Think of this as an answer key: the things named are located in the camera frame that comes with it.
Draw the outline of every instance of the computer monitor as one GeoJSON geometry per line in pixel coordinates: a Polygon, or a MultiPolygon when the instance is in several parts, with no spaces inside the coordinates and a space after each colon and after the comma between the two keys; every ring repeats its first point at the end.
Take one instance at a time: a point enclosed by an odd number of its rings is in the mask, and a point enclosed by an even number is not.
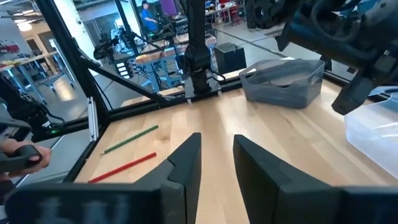
{"type": "Polygon", "coordinates": [[[166,16],[176,16],[178,15],[177,6],[174,0],[160,0],[162,5],[163,13],[166,16]]]}

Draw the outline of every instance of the gray plastic bin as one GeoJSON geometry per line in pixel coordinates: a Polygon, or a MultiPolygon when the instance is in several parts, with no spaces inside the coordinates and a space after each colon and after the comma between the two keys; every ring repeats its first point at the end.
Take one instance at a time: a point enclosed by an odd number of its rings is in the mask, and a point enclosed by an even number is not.
{"type": "Polygon", "coordinates": [[[324,68],[321,60],[263,60],[239,77],[247,100],[300,109],[320,94],[324,68]]]}

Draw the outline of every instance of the person's hand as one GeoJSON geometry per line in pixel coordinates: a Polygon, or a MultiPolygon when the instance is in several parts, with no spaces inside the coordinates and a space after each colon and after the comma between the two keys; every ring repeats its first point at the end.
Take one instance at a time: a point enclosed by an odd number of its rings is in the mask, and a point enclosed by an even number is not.
{"type": "MultiPolygon", "coordinates": [[[[21,146],[26,146],[26,145],[33,145],[40,153],[43,155],[42,161],[37,164],[35,167],[32,167],[30,169],[26,170],[20,170],[17,172],[10,172],[8,175],[7,174],[0,174],[0,180],[7,180],[13,177],[18,177],[26,174],[33,174],[34,172],[38,172],[43,168],[46,168],[50,164],[50,159],[51,159],[51,149],[38,146],[30,141],[21,141],[17,142],[14,139],[7,139],[4,144],[1,145],[1,149],[6,153],[6,154],[13,154],[18,148],[21,146]]],[[[33,156],[30,158],[31,161],[37,161],[39,160],[39,156],[33,156]]]]}

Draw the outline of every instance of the blue shirt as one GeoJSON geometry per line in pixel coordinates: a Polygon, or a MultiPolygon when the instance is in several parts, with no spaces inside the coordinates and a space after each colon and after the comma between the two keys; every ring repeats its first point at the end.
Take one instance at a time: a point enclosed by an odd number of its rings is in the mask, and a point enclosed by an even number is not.
{"type": "Polygon", "coordinates": [[[144,25],[145,25],[150,31],[156,30],[156,29],[157,29],[156,23],[155,23],[155,22],[152,22],[152,21],[147,21],[147,20],[145,20],[145,18],[153,19],[153,18],[152,18],[152,15],[150,14],[150,12],[149,12],[147,9],[143,9],[143,10],[142,10],[142,21],[144,22],[144,25]]]}

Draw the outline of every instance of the transparent bin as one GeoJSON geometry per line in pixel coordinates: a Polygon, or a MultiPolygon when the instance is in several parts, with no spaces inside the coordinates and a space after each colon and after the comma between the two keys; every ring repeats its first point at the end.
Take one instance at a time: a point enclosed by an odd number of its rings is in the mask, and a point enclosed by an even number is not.
{"type": "Polygon", "coordinates": [[[239,77],[247,100],[300,109],[320,94],[324,68],[321,60],[263,60],[239,77]]]}
{"type": "MultiPolygon", "coordinates": [[[[377,88],[371,95],[391,88],[377,88]]],[[[347,141],[398,178],[398,93],[347,114],[345,125],[347,141]]]]}

